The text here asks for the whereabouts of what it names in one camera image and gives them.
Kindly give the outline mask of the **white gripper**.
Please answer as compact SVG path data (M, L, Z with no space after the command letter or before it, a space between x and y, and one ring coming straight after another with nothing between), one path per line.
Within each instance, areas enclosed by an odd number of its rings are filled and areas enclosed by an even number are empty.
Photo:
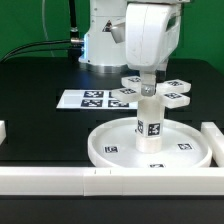
M179 4L130 3L126 11L125 50L130 69L140 70L141 94L152 97L158 69L179 42Z

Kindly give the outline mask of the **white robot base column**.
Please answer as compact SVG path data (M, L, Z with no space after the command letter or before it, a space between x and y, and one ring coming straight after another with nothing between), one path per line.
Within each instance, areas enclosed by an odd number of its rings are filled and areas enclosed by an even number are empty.
M80 67L100 73L127 69L125 43L116 43L111 28L126 15L126 0L90 0L90 28L84 35Z

